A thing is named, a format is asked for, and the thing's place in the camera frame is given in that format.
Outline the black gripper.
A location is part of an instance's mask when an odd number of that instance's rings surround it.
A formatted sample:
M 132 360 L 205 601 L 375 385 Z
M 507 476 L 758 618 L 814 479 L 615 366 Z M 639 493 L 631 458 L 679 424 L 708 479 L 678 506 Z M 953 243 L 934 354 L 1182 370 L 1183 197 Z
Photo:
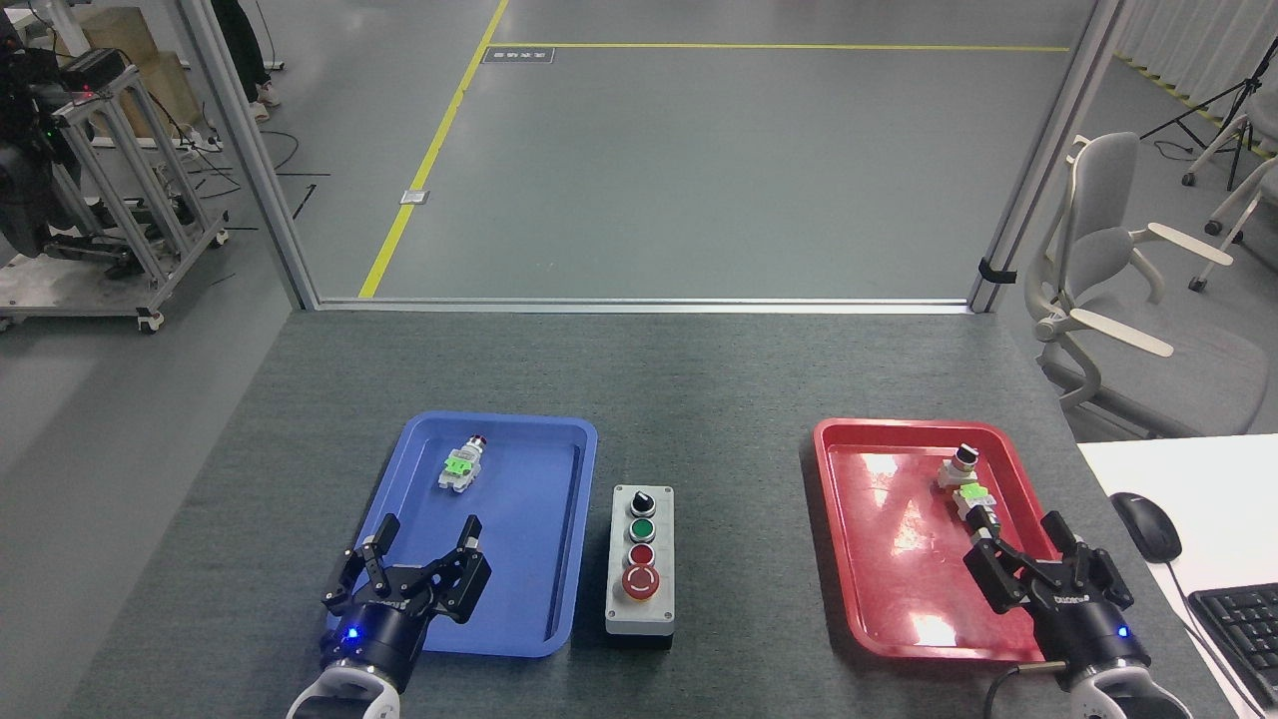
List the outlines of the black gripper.
M 385 513 L 377 531 L 343 552 L 328 579 L 322 604 L 334 618 L 334 630 L 322 639 L 322 665 L 371 669 L 395 691 L 406 690 L 420 654 L 429 619 L 447 617 L 469 622 L 491 579 L 491 564 L 479 549 L 482 522 L 466 515 L 456 547 L 420 567 L 412 599 L 381 600 L 391 593 L 382 559 L 391 549 L 400 520 Z M 371 581 L 374 596 L 354 602 L 360 575 Z
M 1066 664 L 1057 673 L 1059 690 L 1068 691 L 1086 676 L 1117 668 L 1120 663 L 1149 665 L 1149 654 L 1117 607 L 1132 605 L 1135 596 L 1109 552 L 1082 541 L 1059 511 L 1045 513 L 1040 524 L 1068 564 L 1068 587 L 1074 593 L 1094 587 L 1104 596 L 1095 599 L 1089 593 L 1034 596 L 1034 637 L 1042 658 Z M 1049 584 L 1049 573 L 1031 556 L 1013 549 L 989 529 L 973 534 L 973 548 L 964 556 L 964 564 L 996 614 L 1028 602 L 1028 585 L 1033 581 Z

